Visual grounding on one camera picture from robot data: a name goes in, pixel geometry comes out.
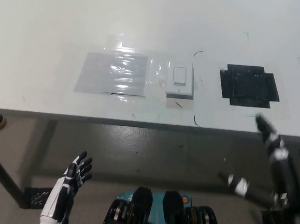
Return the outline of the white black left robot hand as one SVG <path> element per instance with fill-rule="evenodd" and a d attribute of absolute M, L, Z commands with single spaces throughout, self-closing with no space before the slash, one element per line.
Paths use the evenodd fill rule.
<path fill-rule="evenodd" d="M 93 159 L 87 152 L 78 155 L 56 181 L 40 214 L 39 224 L 68 224 L 78 189 L 92 178 Z"/>

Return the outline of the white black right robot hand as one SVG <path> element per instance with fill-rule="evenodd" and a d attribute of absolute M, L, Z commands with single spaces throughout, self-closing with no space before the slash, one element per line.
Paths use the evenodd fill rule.
<path fill-rule="evenodd" d="M 255 116 L 255 121 L 267 150 L 273 191 L 268 193 L 233 174 L 219 172 L 218 176 L 232 192 L 248 201 L 267 209 L 300 213 L 300 182 L 289 150 L 265 116 L 260 113 Z"/>

